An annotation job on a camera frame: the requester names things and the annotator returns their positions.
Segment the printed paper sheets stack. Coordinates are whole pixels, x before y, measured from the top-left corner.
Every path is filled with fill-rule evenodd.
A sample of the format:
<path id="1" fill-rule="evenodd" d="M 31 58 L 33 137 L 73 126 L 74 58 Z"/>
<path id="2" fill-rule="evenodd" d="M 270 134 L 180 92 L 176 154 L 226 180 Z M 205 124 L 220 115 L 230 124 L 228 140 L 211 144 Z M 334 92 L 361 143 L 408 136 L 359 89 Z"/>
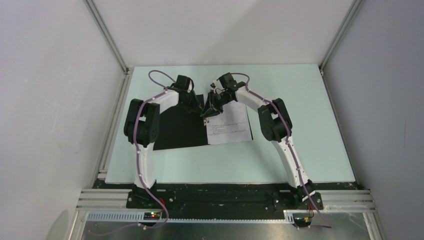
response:
<path id="1" fill-rule="evenodd" d="M 224 105 L 222 113 L 206 118 L 205 126 L 209 145 L 253 140 L 247 108 L 237 101 Z"/>

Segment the red black folder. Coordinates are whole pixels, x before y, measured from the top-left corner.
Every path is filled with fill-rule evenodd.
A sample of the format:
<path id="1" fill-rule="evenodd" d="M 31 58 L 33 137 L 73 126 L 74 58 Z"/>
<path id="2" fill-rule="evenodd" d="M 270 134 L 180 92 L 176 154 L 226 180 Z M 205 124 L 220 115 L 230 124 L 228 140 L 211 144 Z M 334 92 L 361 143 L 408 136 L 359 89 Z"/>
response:
<path id="1" fill-rule="evenodd" d="M 206 146 L 206 119 L 173 106 L 160 114 L 159 135 L 153 149 L 170 150 Z"/>

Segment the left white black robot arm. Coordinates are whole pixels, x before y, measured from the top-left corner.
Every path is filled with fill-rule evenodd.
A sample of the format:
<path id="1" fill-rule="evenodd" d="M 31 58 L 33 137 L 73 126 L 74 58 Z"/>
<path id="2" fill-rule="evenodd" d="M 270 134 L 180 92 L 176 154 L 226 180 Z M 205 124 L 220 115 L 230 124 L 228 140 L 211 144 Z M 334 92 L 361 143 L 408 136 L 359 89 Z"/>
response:
<path id="1" fill-rule="evenodd" d="M 191 78 L 178 75 L 160 94 L 131 100 L 123 132 L 135 148 L 134 190 L 144 189 L 138 201 L 145 208 L 157 204 L 158 195 L 150 190 L 156 183 L 153 152 L 205 146 L 206 126 L 200 116 L 203 97 L 196 95 Z"/>

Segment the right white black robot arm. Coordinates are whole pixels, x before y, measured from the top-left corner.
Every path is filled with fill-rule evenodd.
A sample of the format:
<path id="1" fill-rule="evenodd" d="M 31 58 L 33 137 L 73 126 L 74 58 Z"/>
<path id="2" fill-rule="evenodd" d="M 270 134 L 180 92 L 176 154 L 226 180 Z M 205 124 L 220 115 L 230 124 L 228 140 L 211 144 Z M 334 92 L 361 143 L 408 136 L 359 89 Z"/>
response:
<path id="1" fill-rule="evenodd" d="M 293 124 L 284 101 L 269 100 L 249 88 L 248 82 L 237 82 L 235 73 L 225 73 L 210 84 L 202 117 L 214 117 L 224 111 L 224 105 L 236 101 L 258 114 L 260 130 L 280 156 L 290 185 L 290 202 L 297 209 L 305 206 L 320 211 L 316 186 L 303 168 L 293 141 Z"/>

